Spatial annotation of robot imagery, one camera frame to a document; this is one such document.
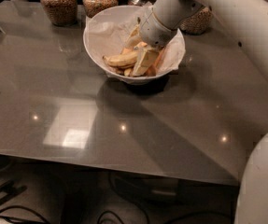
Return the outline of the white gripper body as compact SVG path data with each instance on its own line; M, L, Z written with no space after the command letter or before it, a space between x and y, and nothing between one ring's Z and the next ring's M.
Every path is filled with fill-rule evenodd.
M170 30L156 18L152 7L145 7L140 19L140 37L151 46L165 47L177 33L177 30Z

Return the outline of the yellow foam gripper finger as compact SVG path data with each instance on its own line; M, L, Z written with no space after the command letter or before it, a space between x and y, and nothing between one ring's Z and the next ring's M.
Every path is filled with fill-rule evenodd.
M143 47L138 51L137 61L134 65L133 76L143 76L146 71L155 63L159 52L156 49Z
M125 44L124 44L124 47L127 48L127 49L131 49L133 48L134 46L136 46L139 42L142 41L141 37L140 37L140 34L139 34L139 30L140 30L140 25L137 24L133 30L130 32Z

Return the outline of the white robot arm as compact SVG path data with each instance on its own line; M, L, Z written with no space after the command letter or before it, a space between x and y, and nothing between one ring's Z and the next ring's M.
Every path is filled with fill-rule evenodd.
M185 19L208 7L268 81L268 3L264 0L157 0L141 17L138 37L166 46ZM234 224L268 224L268 134L243 174Z

